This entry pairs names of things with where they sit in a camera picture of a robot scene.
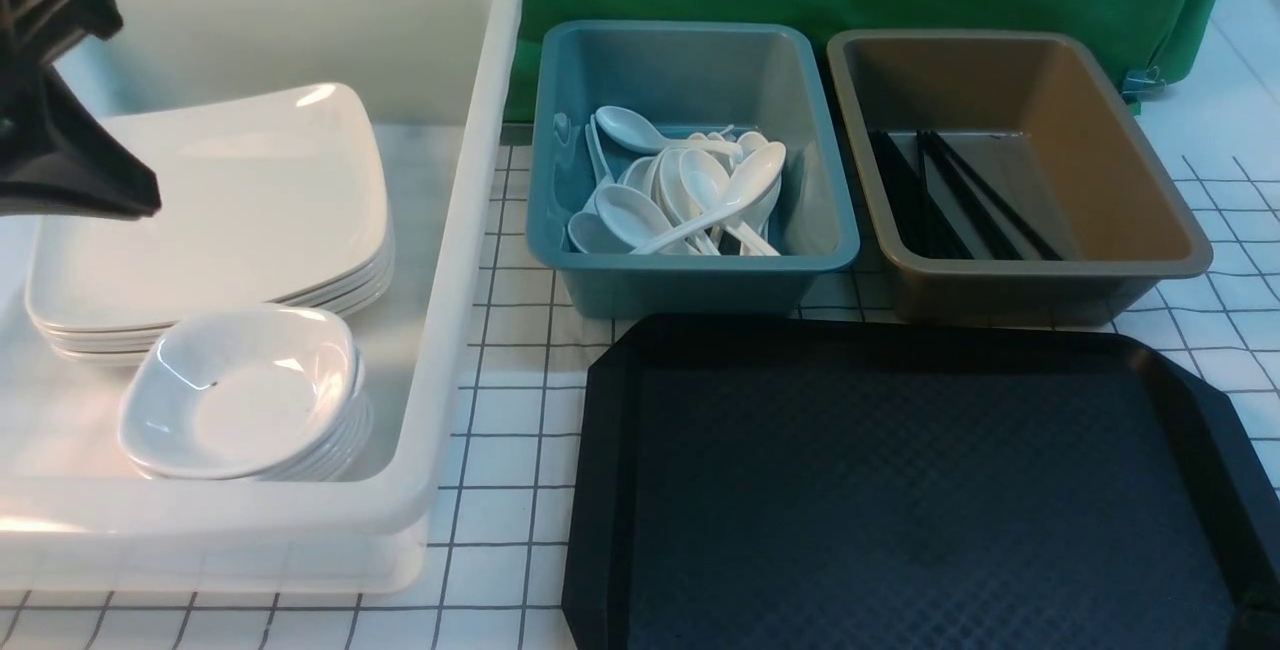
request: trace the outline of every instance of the spoon handle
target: spoon handle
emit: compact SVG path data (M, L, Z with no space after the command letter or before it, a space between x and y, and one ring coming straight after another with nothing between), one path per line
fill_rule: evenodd
M637 246L636 250L631 250L631 255L653 255L658 250L666 248L668 244L678 243L684 241L685 237L690 237L694 232L707 230L708 226L718 225L723 223L724 218L732 218L733 214L741 212L742 209L735 207L735 205L726 205L726 207L717 209L713 212L704 212L700 216L694 218L689 223L680 223L680 225L673 226L673 229L663 232L662 235L654 237L645 244Z
M717 246L714 243L712 243L710 237L708 237L705 234L705 232L694 232L694 234L691 234L691 238L692 238L694 244L696 246L699 253L701 253L701 255L718 255L719 253L719 248L717 248Z
M708 154L722 154L732 157L733 161L740 162L742 159L742 147L737 143L730 143L727 139L672 139L672 148L686 148L686 150L707 150Z
M586 122L586 157L591 162L596 186L613 182L613 177L609 175L609 162L604 159L604 148L600 147L600 132L595 125L594 114Z
M724 223L724 230L727 230L732 237L737 237L740 243L746 246L746 248L750 248L751 255L769 255L769 257L778 257L780 255L777 250L769 244L769 241L765 241L764 237L760 237L758 232L751 230L751 228L741 220Z

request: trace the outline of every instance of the metal clip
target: metal clip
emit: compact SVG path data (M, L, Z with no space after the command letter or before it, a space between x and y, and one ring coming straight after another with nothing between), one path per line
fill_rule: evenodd
M1149 67L1147 70L1129 70L1120 84L1120 99L1124 102L1138 102L1164 93L1167 82L1161 81L1160 68Z

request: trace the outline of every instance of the black serving tray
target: black serving tray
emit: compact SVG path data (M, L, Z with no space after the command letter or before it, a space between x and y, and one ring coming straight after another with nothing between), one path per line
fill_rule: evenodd
M1125 337L645 319L590 369L580 650L1276 647L1230 400Z

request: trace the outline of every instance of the grid line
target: grid line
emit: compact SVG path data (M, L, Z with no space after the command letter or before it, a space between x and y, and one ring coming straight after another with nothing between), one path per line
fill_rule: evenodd
M1245 175L1249 175L1249 171L1245 170L1243 166L1240 166L1240 161L1239 159L1235 159L1235 155L1231 155L1231 159L1233 161L1235 161L1236 168L1240 168L1240 170L1243 170ZM1183 155L1183 161L1187 162L1188 166L1190 166L1190 162L1187 161L1187 155ZM1280 186L1280 180L1249 180L1248 177L1213 177L1213 179L1211 180L1202 180L1199 179L1199 177L1197 177L1196 180L1178 180L1178 182L1221 182L1221 184L1230 184L1230 186Z
M18 603L18 605L14 605L14 608L13 608L13 618L9 618L9 628L5 630L4 638L0 638L0 650L4 650L4 647L6 645L9 645L9 638L13 637L13 631L18 627L18 618L22 617L22 610L23 610L23 608L27 606L27 600L29 600L29 599L31 599L31 591L28 590L28 591L26 591L26 592L22 594L22 601Z
M187 636L187 623L191 622L191 610L196 606L196 594L191 594L191 600L187 600L187 609L182 613L182 624L178 626L178 637L174 637L173 646L169 650L178 650L182 645L183 636Z
M507 170L506 175L503 175L503 188L502 188L503 203L498 209L498 226L502 226L502 218L503 218L503 214L507 210L507 202L506 202L507 188L508 188L508 186L511 186L511 171L509 171L511 164L509 162L507 164L507 168L508 168L508 170ZM502 250L500 246L499 246L499 248L494 250L494 265L495 266L498 265L497 253L499 253L500 250ZM498 281L498 267L494 267L494 273L489 276L489 297L488 297L488 302L489 303L493 303L493 289L494 289L494 285L497 284L497 281ZM484 312L484 329L483 329L481 335L480 335L481 339L484 339L484 337L489 337L489 316L490 316L490 312L492 312L492 308L485 308L485 312ZM479 360L476 360L476 389L477 390L480 388L480 372L484 372L484 351L485 351L485 345L480 345L480 357L479 357ZM452 527L449 528L449 543L451 543L451 545L453 544L453 541L457 540L457 536L458 536L458 514L462 514L462 495L463 495L462 486L466 485L467 454L470 454L470 452L471 452L471 431L472 431L472 427L475 427L475 422L476 422L476 400L479 400L479 398L480 398L480 392L472 392L472 394L471 394L471 417L467 418L467 436L463 439L463 445L462 445L462 470L458 473L458 486L460 488L457 489L458 491L456 494L456 498L453 499L453 522L452 522ZM440 604L444 603L444 599L447 598L447 594L449 591L449 568L452 566L453 566L453 548L451 546L448 549L448 551L445 551L445 554L444 554L444 580L440 581ZM436 647L439 646L439 642L440 642L440 626L443 624L443 622L444 622L444 613L443 612L436 613L435 614L435 630L434 630L434 632L431 635L431 650L436 650Z
M342 646L343 650L351 650L351 641L356 638L356 623L360 622L360 605L365 601L365 594L356 594L356 606L351 612L351 628L347 630L347 642Z
M106 600L102 600L101 608L97 610L97 623L93 624L93 635L88 636L88 642L84 644L84 650L90 650L93 642L97 640L97 635L102 632L102 621L106 619L106 610L111 605L111 598L115 596L115 591L106 594Z
M552 274L552 290L549 301L556 299L556 280L558 273ZM550 345L552 334L554 331L556 313L547 313L547 344ZM538 409L538 450L534 454L534 488L538 488L540 480L541 467L543 467L543 432L547 430L547 380L550 376L552 369L552 354L548 351L543 358L543 392L540 398L540 407ZM525 647L525 623L529 618L529 580L534 569L534 528L538 526L538 490L534 490L534 498L530 503L529 511L529 550L525 551L525 582L521 591L521 609L520 609L520 633L516 638L516 649L524 650Z
M1202 177L1199 175L1199 173L1196 170L1194 164L1192 164L1190 161L1188 161L1188 159L1185 157L1185 155L1184 155L1183 159L1184 159L1184 161L1187 161L1187 166L1190 169L1192 175L1197 177L1198 180L1203 180ZM1238 161L1238 159L1235 159L1235 155L1231 155L1231 159L1236 164L1236 166L1240 168L1240 171L1244 171L1244 175L1248 177L1248 171L1245 171L1243 164L1240 164L1240 161ZM1217 200L1213 200L1212 196L1210 196L1210 202L1217 203ZM1226 226L1231 232L1231 235L1235 237L1235 243L1236 244L1242 244L1242 250L1243 250L1243 243L1240 243L1239 235L1235 234L1235 229L1234 229L1234 226L1231 226L1231 223L1226 223ZM1261 267L1257 266L1257 264L1253 262L1252 255L1248 255L1247 252L1244 252L1244 256L1249 258L1249 264L1253 264L1253 270L1258 271L1258 276L1262 276L1262 270L1261 270ZM1221 305L1222 313L1225 313L1225 316L1226 316L1226 321L1229 321L1231 324L1233 330L1235 330L1235 334L1236 334L1236 337L1240 338L1240 342L1245 343L1243 331L1240 331L1240 328L1235 322L1235 319L1231 317L1231 312L1233 311L1230 310L1229 305L1226 305L1225 299L1222 299L1221 290L1219 289L1217 285L1213 284L1212 278L1210 278L1208 287L1210 287L1210 289L1213 290L1213 296L1217 299L1217 303ZM1275 299L1277 302L1277 305L1280 305L1280 298L1276 297L1275 290L1271 289L1271 285L1268 285L1268 284L1266 284L1266 281L1263 281L1263 287L1266 287L1267 292L1271 294L1271 299ZM1178 326L1178 319L1174 319L1174 325ZM1183 337L1183 344L1187 345L1188 349L1192 349L1190 344L1187 343L1187 337L1183 335L1181 328L1178 328L1178 331L1179 331L1179 335ZM1196 348L1196 349L1197 351L1212 351L1212 348ZM1196 367L1196 371L1198 372L1198 375L1202 376L1202 377L1206 377L1204 369L1201 366L1199 361L1197 360L1194 351L1188 351L1188 354L1190 356L1192 363ZM1275 386L1276 377L1271 377L1271 383L1272 383L1272 386ZM1280 485L1280 482L1277 482L1276 479L1272 479L1271 486L1276 488L1277 485Z
M271 598L271 610L266 614L266 627L262 628L262 641L257 644L257 650L265 650L266 642L271 637L271 623L275 622L275 613L280 609L280 594Z

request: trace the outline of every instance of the white grid table cover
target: white grid table cover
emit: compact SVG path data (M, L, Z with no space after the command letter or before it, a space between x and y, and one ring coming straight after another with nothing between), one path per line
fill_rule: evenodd
M1215 261L1098 330L1137 337L1229 392L1280 486L1280 0L1219 0L1196 70L1139 123ZM499 152L444 480L412 587L0 592L0 650L571 650L558 604L586 369L630 322L581 319L529 253L529 161L525 145ZM855 273L820 278L800 317L895 322L865 221L859 209Z

